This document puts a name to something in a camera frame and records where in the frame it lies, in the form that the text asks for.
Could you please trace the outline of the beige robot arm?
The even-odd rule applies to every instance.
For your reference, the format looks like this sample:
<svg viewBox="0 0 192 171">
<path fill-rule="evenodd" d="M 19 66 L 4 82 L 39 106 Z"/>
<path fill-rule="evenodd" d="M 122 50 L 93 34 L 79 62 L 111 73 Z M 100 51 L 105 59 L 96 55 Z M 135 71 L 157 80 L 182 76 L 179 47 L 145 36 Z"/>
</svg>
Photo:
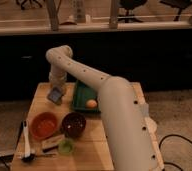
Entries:
<svg viewBox="0 0 192 171">
<path fill-rule="evenodd" d="M 161 171 L 145 114 L 131 83 L 79 63 L 70 58 L 71 54 L 69 46 L 60 46 L 49 49 L 46 59 L 97 92 L 115 171 Z"/>
</svg>

